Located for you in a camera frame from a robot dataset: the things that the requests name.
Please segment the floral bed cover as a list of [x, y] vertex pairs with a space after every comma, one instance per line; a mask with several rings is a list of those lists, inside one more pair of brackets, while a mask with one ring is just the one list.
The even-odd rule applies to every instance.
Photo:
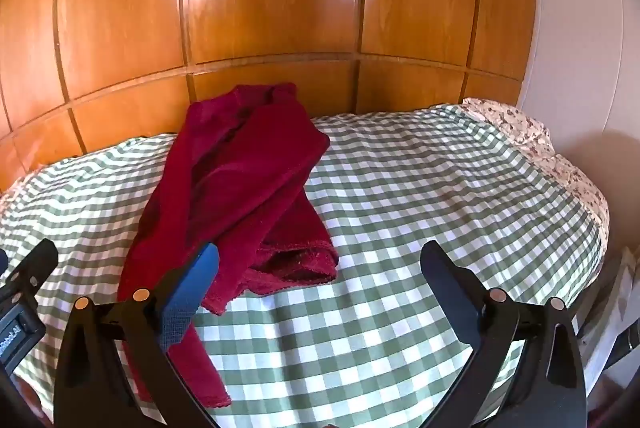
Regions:
[[490, 99], [465, 98], [461, 108], [476, 120], [497, 128], [529, 161], [576, 197], [597, 223], [604, 247], [608, 247], [611, 220], [608, 202], [584, 171], [555, 150], [549, 129], [542, 122], [528, 117], [521, 109]]

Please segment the dark red garment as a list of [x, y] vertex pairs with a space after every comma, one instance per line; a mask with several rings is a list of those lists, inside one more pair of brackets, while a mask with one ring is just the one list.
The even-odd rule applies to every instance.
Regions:
[[153, 289], [204, 245], [219, 270], [203, 307], [333, 281], [338, 255], [304, 191], [330, 145], [292, 83], [238, 85], [194, 102], [126, 255], [117, 298]]

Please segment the white furniture beside bed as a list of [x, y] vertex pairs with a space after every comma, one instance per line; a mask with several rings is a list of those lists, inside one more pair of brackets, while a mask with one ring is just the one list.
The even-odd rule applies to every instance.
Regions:
[[639, 256], [628, 247], [605, 259], [597, 281], [588, 288], [592, 300], [577, 340], [586, 393], [590, 394], [612, 356], [614, 342], [639, 318]]

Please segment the orange wooden wardrobe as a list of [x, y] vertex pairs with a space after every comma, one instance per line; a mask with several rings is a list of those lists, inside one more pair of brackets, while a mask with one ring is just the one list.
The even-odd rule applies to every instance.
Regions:
[[516, 102], [536, 0], [1, 0], [1, 184], [192, 102], [292, 82], [314, 116]]

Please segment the green white checkered bedsheet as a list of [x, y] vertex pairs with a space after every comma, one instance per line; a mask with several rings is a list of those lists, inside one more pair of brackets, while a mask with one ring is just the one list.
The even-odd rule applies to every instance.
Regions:
[[[224, 427], [416, 427], [470, 349], [421, 275], [422, 246], [518, 301], [573, 302], [606, 248], [582, 203], [461, 105], [320, 118], [331, 145], [306, 194], [340, 256], [337, 278], [234, 299], [195, 327], [230, 394]], [[44, 405], [74, 301], [116, 297], [126, 252], [174, 139], [138, 137], [23, 177], [1, 200], [17, 265], [40, 239], [58, 266], [38, 292], [46, 326], [16, 374]]]

